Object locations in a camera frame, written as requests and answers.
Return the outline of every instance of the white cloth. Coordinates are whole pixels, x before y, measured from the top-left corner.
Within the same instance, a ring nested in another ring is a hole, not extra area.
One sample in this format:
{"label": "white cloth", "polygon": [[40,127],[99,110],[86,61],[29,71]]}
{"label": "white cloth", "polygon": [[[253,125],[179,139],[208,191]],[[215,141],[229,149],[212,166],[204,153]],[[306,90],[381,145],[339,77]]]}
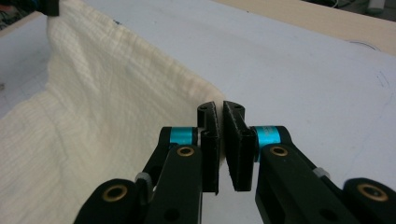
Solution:
{"label": "white cloth", "polygon": [[0,222],[72,223],[101,183],[134,179],[162,126],[224,96],[77,0],[49,19],[46,90],[0,120]]}

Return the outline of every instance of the white table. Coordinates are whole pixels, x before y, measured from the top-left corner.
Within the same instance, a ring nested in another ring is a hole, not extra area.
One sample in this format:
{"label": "white table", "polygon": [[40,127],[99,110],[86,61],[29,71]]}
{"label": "white table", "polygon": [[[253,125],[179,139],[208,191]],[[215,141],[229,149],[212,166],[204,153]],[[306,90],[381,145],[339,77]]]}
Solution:
{"label": "white table", "polygon": [[[396,189],[396,57],[207,0],[86,2],[243,105],[248,125],[286,126],[337,186],[364,176]],[[45,74],[44,28],[39,17],[0,38],[0,72]],[[260,223],[254,191],[233,192],[227,169],[203,223]]]}

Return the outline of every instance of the table surface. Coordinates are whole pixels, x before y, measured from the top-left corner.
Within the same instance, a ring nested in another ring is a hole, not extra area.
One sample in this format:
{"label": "table surface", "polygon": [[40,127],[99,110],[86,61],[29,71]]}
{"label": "table surface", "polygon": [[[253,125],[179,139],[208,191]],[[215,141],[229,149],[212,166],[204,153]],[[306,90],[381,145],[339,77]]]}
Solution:
{"label": "table surface", "polygon": [[[243,105],[248,125],[286,126],[337,186],[365,176],[396,189],[396,57],[212,1],[86,2]],[[0,111],[45,80],[45,27],[40,16],[0,38],[0,78],[13,83]],[[203,223],[260,223],[254,192],[233,192],[227,169],[219,195],[204,195]]]}

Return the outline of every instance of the white fabric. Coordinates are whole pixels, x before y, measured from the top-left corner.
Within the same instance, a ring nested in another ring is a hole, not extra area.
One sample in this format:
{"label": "white fabric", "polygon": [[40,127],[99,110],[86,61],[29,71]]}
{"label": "white fabric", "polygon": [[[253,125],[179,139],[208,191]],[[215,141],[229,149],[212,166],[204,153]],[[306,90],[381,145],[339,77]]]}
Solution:
{"label": "white fabric", "polygon": [[0,222],[72,223],[92,191],[134,179],[162,126],[224,96],[77,0],[49,19],[49,83],[0,120]]}

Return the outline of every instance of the wrinkled fabric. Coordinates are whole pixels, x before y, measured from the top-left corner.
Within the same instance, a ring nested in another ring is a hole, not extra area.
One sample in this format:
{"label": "wrinkled fabric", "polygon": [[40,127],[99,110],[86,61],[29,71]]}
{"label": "wrinkled fabric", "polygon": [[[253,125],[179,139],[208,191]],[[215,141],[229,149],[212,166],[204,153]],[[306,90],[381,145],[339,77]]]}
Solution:
{"label": "wrinkled fabric", "polygon": [[49,19],[46,90],[0,120],[1,223],[72,223],[93,190],[134,180],[162,126],[223,94],[77,0]]}

